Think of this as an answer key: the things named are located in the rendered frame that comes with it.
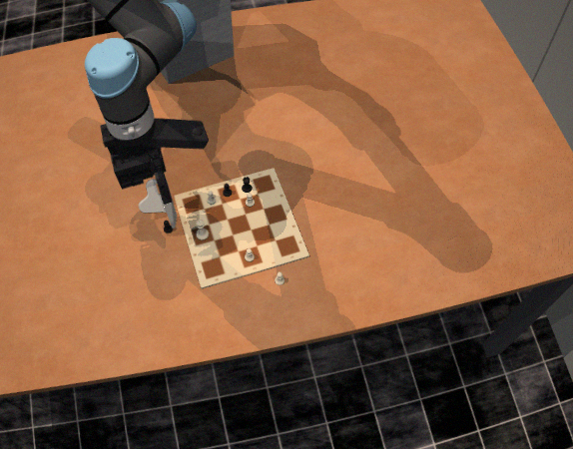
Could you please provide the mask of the chessboard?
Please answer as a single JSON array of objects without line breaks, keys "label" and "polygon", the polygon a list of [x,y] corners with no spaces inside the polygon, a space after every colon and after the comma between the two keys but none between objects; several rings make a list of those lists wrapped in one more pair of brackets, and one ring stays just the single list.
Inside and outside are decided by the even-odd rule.
[{"label": "chessboard", "polygon": [[[250,178],[249,193],[242,190],[244,177]],[[174,196],[201,288],[309,257],[275,169],[244,177]],[[216,198],[212,205],[209,191]],[[209,232],[204,240],[196,236],[197,220]],[[245,260],[248,248],[253,261]]]}]

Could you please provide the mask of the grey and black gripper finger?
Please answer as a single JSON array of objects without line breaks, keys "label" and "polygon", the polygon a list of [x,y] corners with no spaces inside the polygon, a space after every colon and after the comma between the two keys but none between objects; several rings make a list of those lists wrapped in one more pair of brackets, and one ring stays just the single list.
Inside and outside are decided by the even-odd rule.
[{"label": "grey and black gripper finger", "polygon": [[[170,195],[168,183],[162,166],[156,167],[155,179],[146,183],[147,196],[139,202],[142,213],[167,213],[171,227],[176,227],[177,213]],[[160,193],[158,192],[157,185]]]}]

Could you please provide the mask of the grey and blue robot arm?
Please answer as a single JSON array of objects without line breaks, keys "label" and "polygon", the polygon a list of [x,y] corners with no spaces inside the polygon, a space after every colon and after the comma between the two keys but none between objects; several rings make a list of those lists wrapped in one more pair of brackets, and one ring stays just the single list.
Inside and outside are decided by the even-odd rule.
[{"label": "grey and blue robot arm", "polygon": [[[125,37],[106,39],[88,52],[89,86],[111,135],[137,139],[154,123],[147,87],[193,38],[196,19],[178,0],[87,1]],[[143,147],[203,149],[209,141],[201,121],[155,121]]]}]

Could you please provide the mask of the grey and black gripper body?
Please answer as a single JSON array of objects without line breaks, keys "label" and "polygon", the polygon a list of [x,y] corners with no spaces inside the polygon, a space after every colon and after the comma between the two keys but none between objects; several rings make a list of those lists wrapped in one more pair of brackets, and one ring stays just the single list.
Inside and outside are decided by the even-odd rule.
[{"label": "grey and black gripper body", "polygon": [[114,173],[121,189],[143,184],[143,180],[154,176],[158,166],[162,166],[164,172],[166,171],[163,155],[160,154],[161,148],[142,146],[153,135],[156,128],[155,120],[146,134],[133,140],[115,138],[108,131],[106,124],[100,127],[103,144],[109,150]]}]

